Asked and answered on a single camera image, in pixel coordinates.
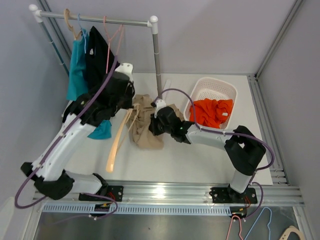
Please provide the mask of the black t shirt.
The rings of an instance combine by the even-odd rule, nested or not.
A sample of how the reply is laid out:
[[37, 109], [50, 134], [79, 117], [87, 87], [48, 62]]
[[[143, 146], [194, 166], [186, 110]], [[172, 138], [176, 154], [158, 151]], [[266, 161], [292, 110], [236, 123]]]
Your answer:
[[[86, 73], [84, 79], [87, 82], [89, 92], [91, 89], [97, 90], [105, 80], [108, 44], [94, 26], [87, 33], [89, 34], [89, 40], [87, 41], [85, 53]], [[109, 71], [114, 58], [115, 56], [111, 52], [109, 56]]]

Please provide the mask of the beige t shirt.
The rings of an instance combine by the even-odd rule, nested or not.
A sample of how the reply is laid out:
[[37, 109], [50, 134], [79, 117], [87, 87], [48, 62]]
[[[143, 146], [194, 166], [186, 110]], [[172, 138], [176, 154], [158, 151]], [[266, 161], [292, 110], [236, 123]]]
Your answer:
[[163, 149], [163, 136], [154, 136], [149, 130], [151, 115], [155, 113], [153, 99], [148, 94], [136, 94], [132, 103], [133, 110], [127, 125], [133, 142], [143, 150]]

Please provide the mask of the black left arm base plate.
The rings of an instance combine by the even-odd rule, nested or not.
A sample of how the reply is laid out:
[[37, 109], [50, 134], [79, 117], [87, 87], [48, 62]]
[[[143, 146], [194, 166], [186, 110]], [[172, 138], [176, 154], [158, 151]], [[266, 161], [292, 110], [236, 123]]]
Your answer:
[[79, 201], [91, 201], [91, 202], [101, 202], [105, 201], [106, 199], [102, 198], [103, 197], [108, 197], [116, 202], [121, 202], [123, 199], [123, 192], [124, 192], [124, 187], [122, 185], [108, 185], [108, 186], [102, 186], [101, 189], [92, 195], [80, 193], [78, 200]]

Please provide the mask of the pink wire hanger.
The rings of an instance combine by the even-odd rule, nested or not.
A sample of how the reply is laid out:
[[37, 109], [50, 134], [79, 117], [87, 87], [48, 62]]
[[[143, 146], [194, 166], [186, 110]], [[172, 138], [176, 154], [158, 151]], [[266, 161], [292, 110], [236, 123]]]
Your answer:
[[109, 72], [109, 59], [110, 59], [110, 53], [111, 53], [111, 43], [113, 41], [113, 39], [117, 36], [118, 33], [120, 33], [119, 39], [118, 39], [118, 45], [117, 45], [117, 49], [116, 49], [116, 56], [119, 53], [120, 50], [120, 46], [121, 46], [121, 42], [122, 42], [122, 38], [123, 38], [123, 34], [124, 34], [124, 25], [121, 24], [119, 26], [119, 28], [115, 31], [115, 33], [110, 36], [108, 29], [107, 29], [107, 17], [104, 16], [103, 17], [103, 27], [104, 27], [104, 31], [105, 31], [105, 35], [107, 38], [107, 57], [106, 57], [106, 69], [105, 69], [105, 73], [107, 74]]

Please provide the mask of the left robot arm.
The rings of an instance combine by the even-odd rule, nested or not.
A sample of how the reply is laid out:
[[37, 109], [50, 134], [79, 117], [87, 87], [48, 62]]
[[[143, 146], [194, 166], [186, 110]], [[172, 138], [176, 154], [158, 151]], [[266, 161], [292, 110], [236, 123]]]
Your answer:
[[104, 120], [114, 117], [120, 109], [132, 107], [134, 94], [132, 73], [116, 70], [104, 76], [102, 85], [80, 95], [71, 104], [60, 131], [43, 155], [20, 168], [34, 181], [34, 187], [52, 200], [60, 200], [69, 193], [89, 193], [97, 201], [105, 199], [108, 183], [99, 174], [73, 173], [65, 167]]

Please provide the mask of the beige plastic hanger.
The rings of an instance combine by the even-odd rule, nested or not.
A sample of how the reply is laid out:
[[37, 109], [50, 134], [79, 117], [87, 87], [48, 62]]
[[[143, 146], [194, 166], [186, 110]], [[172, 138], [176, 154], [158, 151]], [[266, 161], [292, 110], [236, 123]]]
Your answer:
[[[126, 113], [125, 113], [125, 115], [124, 115], [124, 117], [122, 119], [122, 122], [120, 123], [120, 126], [119, 126], [118, 131], [117, 131], [117, 133], [115, 135], [114, 141], [112, 143], [112, 146], [111, 146], [111, 149], [110, 149], [110, 152], [109, 152], [109, 155], [108, 155], [107, 163], [106, 163], [106, 166], [105, 166], [105, 170], [106, 170], [107, 173], [112, 173], [114, 171], [117, 152], [121, 148], [121, 146], [122, 146], [124, 140], [126, 139], [126, 137], [129, 135], [129, 131], [132, 128], [133, 123], [135, 122], [135, 120], [138, 117], [138, 113], [139, 113], [138, 105], [139, 105], [138, 103], [134, 103], [133, 107], [129, 108], [126, 111]], [[128, 128], [126, 135], [123, 137], [123, 139], [120, 142], [120, 138], [121, 138], [123, 129], [124, 129], [125, 125], [127, 124], [127, 122], [129, 121], [133, 110], [136, 110], [136, 115], [134, 116], [134, 119], [133, 119], [130, 127]]]

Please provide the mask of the light blue wire hanger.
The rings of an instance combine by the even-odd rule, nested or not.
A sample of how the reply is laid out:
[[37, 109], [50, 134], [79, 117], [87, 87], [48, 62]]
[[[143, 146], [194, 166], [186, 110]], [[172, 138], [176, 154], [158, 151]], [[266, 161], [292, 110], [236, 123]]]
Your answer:
[[80, 23], [80, 14], [78, 13], [77, 14], [77, 23], [80, 27], [80, 33], [81, 33], [81, 36], [82, 36], [82, 39], [84, 40], [84, 53], [86, 54], [87, 53], [87, 35], [88, 35], [88, 32], [82, 27], [81, 23]]

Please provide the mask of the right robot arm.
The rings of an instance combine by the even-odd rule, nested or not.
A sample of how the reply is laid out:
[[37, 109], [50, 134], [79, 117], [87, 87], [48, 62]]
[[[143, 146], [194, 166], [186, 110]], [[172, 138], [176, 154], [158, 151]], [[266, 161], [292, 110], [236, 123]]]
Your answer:
[[228, 185], [227, 196], [232, 202], [240, 202], [254, 177], [266, 148], [248, 128], [239, 125], [234, 131], [199, 128], [192, 121], [181, 120], [173, 108], [165, 106], [150, 116], [149, 131], [154, 136], [169, 134], [176, 142], [200, 144], [224, 150], [235, 172]]

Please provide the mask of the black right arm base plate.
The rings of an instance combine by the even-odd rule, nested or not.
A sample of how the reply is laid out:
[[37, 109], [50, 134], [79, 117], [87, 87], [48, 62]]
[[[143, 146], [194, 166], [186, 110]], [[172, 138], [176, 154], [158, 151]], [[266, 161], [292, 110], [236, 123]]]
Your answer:
[[212, 187], [209, 195], [214, 204], [245, 204], [246, 200], [251, 204], [257, 204], [256, 190], [247, 187], [243, 193], [233, 190], [231, 187]]

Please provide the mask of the orange t shirt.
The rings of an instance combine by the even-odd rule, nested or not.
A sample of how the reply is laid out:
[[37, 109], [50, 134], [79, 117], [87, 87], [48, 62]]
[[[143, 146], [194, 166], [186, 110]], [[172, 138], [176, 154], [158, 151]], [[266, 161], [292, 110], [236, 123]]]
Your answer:
[[196, 100], [194, 107], [189, 108], [189, 121], [196, 122], [199, 125], [220, 129], [233, 110], [232, 99], [209, 99]]

